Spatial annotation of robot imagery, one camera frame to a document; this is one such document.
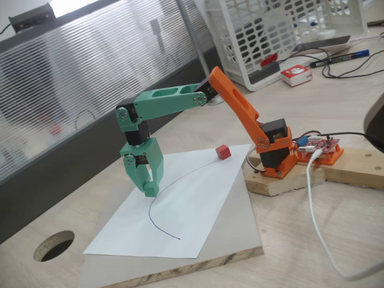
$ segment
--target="red box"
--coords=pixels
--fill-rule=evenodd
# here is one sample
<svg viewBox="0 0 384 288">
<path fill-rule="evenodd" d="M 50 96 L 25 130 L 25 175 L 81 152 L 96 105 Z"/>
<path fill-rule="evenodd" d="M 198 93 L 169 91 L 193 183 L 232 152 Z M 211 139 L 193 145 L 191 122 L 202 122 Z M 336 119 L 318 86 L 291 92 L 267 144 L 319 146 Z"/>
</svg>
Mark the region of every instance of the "red box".
<svg viewBox="0 0 384 288">
<path fill-rule="evenodd" d="M 289 86 L 295 87 L 312 80 L 312 73 L 308 68 L 305 68 L 301 65 L 296 65 L 282 71 L 281 79 Z"/>
<path fill-rule="evenodd" d="M 226 146 L 226 145 L 221 145 L 220 147 L 216 148 L 216 153 L 217 153 L 218 157 L 222 160 L 230 157 L 230 151 L 229 151 L 228 146 Z"/>
</svg>

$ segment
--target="green bracket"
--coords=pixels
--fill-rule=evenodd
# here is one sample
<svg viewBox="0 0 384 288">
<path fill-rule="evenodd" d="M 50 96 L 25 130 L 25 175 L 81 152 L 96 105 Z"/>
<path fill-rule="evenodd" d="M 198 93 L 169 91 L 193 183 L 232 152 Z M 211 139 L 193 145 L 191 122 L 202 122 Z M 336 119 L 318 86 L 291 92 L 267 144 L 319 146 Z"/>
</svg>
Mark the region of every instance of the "green bracket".
<svg viewBox="0 0 384 288">
<path fill-rule="evenodd" d="M 134 101 L 141 120 L 203 106 L 207 97 L 203 92 L 193 92 L 197 84 L 157 89 L 141 93 Z"/>
<path fill-rule="evenodd" d="M 156 138 L 148 138 L 140 146 L 130 146 L 126 143 L 120 150 L 120 155 L 123 156 L 126 173 L 138 189 L 144 192 L 146 197 L 156 197 L 164 173 L 163 155 Z M 146 165 L 136 163 L 138 160 L 134 156 L 148 162 L 152 169 L 152 181 Z"/>
<path fill-rule="evenodd" d="M 139 118 L 133 123 L 128 114 L 128 110 L 124 107 L 116 109 L 115 115 L 122 132 L 137 131 L 139 129 L 137 126 L 142 122 L 142 119 Z"/>
</svg>

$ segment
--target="red circuit board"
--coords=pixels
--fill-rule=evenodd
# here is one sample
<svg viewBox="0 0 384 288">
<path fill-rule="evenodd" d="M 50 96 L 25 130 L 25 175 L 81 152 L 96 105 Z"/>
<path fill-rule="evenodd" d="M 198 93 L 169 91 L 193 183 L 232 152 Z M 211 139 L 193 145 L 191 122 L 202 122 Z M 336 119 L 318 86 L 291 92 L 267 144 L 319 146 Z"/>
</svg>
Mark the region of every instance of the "red circuit board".
<svg viewBox="0 0 384 288">
<path fill-rule="evenodd" d="M 323 149 L 323 153 L 330 153 L 333 151 L 337 143 L 339 142 L 339 139 L 321 139 L 321 140 L 310 140 L 306 146 L 315 146 L 316 149 Z"/>
</svg>

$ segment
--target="white paper sheet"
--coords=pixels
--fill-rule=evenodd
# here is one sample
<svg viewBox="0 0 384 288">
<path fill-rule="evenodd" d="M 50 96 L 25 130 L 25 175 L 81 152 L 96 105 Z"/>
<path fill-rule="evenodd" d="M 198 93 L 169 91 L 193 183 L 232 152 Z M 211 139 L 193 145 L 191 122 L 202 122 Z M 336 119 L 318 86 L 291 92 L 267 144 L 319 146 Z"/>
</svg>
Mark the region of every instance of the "white paper sheet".
<svg viewBox="0 0 384 288">
<path fill-rule="evenodd" d="M 250 145 L 231 146 L 231 157 L 216 161 L 172 184 L 154 198 L 137 188 L 127 197 L 84 254 L 196 258 L 207 239 Z M 164 156 L 160 191 L 178 178 L 217 159 L 215 149 Z"/>
</svg>

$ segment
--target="white cable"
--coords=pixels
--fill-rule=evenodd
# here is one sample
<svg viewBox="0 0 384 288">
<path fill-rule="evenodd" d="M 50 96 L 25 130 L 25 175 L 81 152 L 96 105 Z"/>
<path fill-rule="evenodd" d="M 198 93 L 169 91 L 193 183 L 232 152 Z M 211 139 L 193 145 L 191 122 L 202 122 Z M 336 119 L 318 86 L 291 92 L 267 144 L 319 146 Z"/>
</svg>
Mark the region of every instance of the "white cable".
<svg viewBox="0 0 384 288">
<path fill-rule="evenodd" d="M 316 233 L 320 239 L 320 242 L 322 243 L 323 247 L 324 247 L 324 250 L 325 252 L 327 253 L 328 255 L 328 258 L 329 258 L 329 261 L 331 261 L 331 264 L 333 266 L 333 268 L 335 269 L 335 271 L 337 272 L 337 274 L 344 280 L 347 280 L 347 281 L 356 281 L 356 280 L 361 280 L 363 278 L 366 278 L 368 276 L 371 276 L 381 270 L 384 269 L 384 260 L 378 262 L 377 264 L 361 271 L 361 272 L 358 272 L 358 273 L 355 273 L 355 274 L 352 274 L 352 275 L 347 275 L 345 274 L 336 264 L 335 262 L 335 259 L 333 258 L 330 250 L 328 249 L 328 246 L 325 244 L 325 241 L 323 239 L 323 236 L 320 232 L 320 229 L 319 227 L 317 226 L 317 222 L 316 222 L 316 219 L 314 217 L 314 213 L 313 213 L 313 207 L 312 207 L 312 192 L 311 192 L 311 178 L 310 178 L 310 167 L 313 163 L 313 161 L 317 158 L 320 157 L 320 155 L 322 154 L 323 150 L 322 149 L 318 149 L 316 150 L 310 161 L 308 162 L 308 166 L 307 166 L 307 183 L 308 183 L 308 199 L 309 199 L 309 203 L 310 203 L 310 212 L 311 212 L 311 217 L 312 217 L 312 221 L 313 221 L 313 225 L 314 225 L 314 228 L 316 230 Z"/>
</svg>

